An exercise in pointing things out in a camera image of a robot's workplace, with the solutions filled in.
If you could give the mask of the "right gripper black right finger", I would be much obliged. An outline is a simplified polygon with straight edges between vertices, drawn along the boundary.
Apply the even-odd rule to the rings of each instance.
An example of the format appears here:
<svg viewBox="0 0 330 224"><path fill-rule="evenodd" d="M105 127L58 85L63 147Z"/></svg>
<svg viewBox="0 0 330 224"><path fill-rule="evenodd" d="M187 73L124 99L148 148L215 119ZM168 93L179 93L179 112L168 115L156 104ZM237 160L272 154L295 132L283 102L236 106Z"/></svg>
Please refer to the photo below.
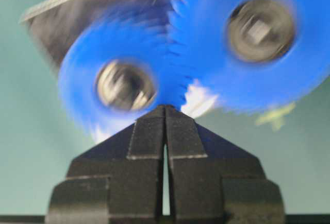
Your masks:
<svg viewBox="0 0 330 224"><path fill-rule="evenodd" d="M165 108L176 223L284 223L279 186L260 160L171 106Z"/></svg>

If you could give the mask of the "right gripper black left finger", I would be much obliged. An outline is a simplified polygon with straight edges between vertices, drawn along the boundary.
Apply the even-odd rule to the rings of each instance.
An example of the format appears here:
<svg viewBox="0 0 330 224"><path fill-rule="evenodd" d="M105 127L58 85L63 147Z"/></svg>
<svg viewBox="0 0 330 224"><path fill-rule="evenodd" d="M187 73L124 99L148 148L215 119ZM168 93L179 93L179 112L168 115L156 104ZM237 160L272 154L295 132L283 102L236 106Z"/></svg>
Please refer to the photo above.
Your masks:
<svg viewBox="0 0 330 224"><path fill-rule="evenodd" d="M53 189L46 223L157 223L164 118L164 106L158 106L77 156Z"/></svg>

